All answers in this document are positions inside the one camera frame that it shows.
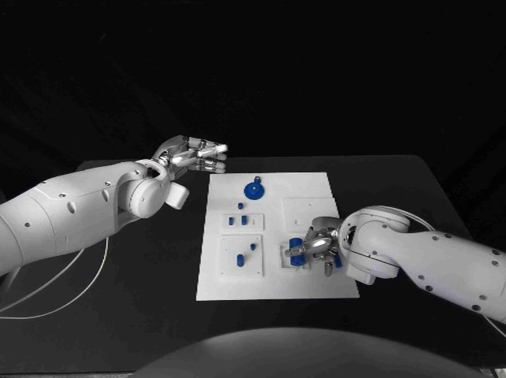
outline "black fabric backdrop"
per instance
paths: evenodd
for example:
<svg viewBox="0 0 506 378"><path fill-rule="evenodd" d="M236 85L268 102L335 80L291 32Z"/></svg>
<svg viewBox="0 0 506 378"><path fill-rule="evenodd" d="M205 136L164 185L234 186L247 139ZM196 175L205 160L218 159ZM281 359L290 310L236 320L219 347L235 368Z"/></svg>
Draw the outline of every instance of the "black fabric backdrop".
<svg viewBox="0 0 506 378"><path fill-rule="evenodd" d="M506 13L65 5L0 7L8 198L177 134L235 157L417 154L506 250Z"/></svg>

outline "table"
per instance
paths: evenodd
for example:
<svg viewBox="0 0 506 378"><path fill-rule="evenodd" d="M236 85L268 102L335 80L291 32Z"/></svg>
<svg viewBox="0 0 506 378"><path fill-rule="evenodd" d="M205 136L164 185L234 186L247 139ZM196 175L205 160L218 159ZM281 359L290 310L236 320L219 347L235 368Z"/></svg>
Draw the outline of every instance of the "table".
<svg viewBox="0 0 506 378"><path fill-rule="evenodd" d="M78 170L118 162L86 161ZM415 156L239 157L226 163L229 173L327 172L342 216L365 206L394 206L439 230L470 238ZM196 302L209 174L189 172L179 183L190 189L183 209L164 206L109 238L106 265L83 297L40 319L0 320L0 374L132 372L202 339L268 327L361 332L466 365L506 367L506 340L483 318L417 289L402 272L372 286L358 283L361 299ZM8 316L36 315L73 298L98 271L104 244L86 250L62 278ZM7 302L30 293L73 257L26 265Z"/></svg>

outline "blue object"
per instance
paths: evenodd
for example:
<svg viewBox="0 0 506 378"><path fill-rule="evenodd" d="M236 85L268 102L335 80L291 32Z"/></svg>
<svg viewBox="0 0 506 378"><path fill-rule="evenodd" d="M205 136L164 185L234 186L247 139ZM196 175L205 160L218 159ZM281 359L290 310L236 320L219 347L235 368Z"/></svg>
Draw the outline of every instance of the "blue object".
<svg viewBox="0 0 506 378"><path fill-rule="evenodd" d="M294 246L301 245L301 238L293 238L290 239L290 248ZM300 256L291 256L290 257L290 264L293 266L303 266L306 264L306 256L301 254Z"/></svg>
<svg viewBox="0 0 506 378"><path fill-rule="evenodd" d="M335 256L335 265L336 265L337 268L342 268L342 261L340 261L339 255Z"/></svg>
<svg viewBox="0 0 506 378"><path fill-rule="evenodd" d="M249 199L260 199L264 196L264 187L258 176L255 176L254 182L245 186L244 194Z"/></svg>

